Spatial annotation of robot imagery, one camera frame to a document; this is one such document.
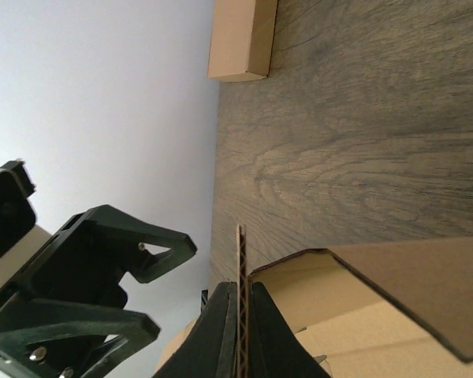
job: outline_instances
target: white wall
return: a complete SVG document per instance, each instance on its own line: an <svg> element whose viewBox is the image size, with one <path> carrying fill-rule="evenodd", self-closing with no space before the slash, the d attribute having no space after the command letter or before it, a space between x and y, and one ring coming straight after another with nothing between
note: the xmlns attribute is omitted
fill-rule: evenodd
<svg viewBox="0 0 473 378"><path fill-rule="evenodd" d="M124 279L128 308L149 313L162 334L110 376L151 376L207 285L211 13L212 0L0 1L0 165L27 162L39 224L55 232L109 203L187 232L199 248L149 285Z"/></svg>

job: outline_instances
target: wood grain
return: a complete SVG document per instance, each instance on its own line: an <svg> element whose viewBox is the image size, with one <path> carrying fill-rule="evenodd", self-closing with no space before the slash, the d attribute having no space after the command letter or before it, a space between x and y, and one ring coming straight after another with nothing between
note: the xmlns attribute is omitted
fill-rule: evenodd
<svg viewBox="0 0 473 378"><path fill-rule="evenodd" d="M222 83L210 287L304 248L473 235L473 1L280 0Z"/></svg>

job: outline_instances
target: screw head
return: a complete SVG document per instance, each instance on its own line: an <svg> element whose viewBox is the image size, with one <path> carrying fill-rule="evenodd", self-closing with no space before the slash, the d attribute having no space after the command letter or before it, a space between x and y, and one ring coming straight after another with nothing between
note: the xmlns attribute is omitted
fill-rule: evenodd
<svg viewBox="0 0 473 378"><path fill-rule="evenodd" d="M30 361L42 361L47 354L47 349L44 346L39 346L30 354Z"/></svg>
<svg viewBox="0 0 473 378"><path fill-rule="evenodd" d="M61 372L59 378L72 378L73 377L73 369L72 368L66 368Z"/></svg>

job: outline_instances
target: small cardboard box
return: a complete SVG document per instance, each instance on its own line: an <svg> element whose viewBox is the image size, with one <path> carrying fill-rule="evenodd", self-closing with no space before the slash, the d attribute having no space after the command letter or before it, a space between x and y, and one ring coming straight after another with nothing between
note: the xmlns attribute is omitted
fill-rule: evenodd
<svg viewBox="0 0 473 378"><path fill-rule="evenodd" d="M215 0L208 77L265 78L270 71L277 0Z"/></svg>
<svg viewBox="0 0 473 378"><path fill-rule="evenodd" d="M473 238L304 250L251 279L334 378L473 378Z"/></svg>

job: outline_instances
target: open cardboard box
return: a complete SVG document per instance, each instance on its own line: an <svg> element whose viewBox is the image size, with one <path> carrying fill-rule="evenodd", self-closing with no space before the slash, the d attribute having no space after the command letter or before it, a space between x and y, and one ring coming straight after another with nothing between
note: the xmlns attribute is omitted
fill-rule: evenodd
<svg viewBox="0 0 473 378"><path fill-rule="evenodd" d="M473 238L304 250L251 279L335 378L473 377Z"/></svg>

